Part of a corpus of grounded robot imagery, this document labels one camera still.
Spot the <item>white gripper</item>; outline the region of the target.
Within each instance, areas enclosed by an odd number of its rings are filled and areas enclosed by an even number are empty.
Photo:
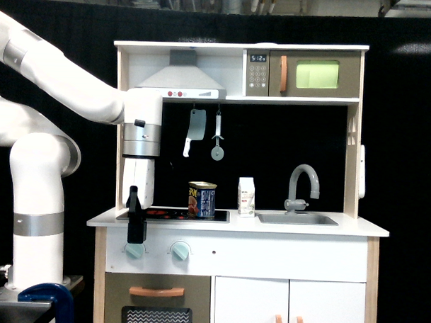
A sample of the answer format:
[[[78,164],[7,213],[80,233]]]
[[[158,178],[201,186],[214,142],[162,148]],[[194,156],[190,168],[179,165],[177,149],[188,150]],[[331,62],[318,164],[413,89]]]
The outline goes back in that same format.
[[[122,180],[122,204],[128,208],[127,242],[146,240],[146,212],[154,201],[154,159],[126,158]]]

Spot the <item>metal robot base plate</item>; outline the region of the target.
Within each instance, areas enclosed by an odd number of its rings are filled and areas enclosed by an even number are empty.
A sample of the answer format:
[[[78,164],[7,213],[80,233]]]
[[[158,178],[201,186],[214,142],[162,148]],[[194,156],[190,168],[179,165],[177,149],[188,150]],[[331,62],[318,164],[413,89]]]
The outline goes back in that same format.
[[[65,277],[60,283],[75,298],[84,289],[82,276]],[[22,292],[12,285],[0,288],[0,323],[55,323],[55,310],[51,302],[19,302]]]

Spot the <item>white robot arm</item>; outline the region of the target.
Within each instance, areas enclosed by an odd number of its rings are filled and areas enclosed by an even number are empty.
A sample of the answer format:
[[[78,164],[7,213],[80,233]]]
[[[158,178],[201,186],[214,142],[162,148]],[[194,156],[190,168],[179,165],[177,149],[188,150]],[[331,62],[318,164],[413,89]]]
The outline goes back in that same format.
[[[162,96],[153,89],[121,91],[0,11],[0,62],[92,122],[121,124],[126,158],[123,203],[146,209],[154,201],[154,160],[161,140]],[[0,97],[0,146],[8,147],[13,184],[13,275],[25,290],[61,283],[62,179],[81,163],[77,144],[37,110]]]

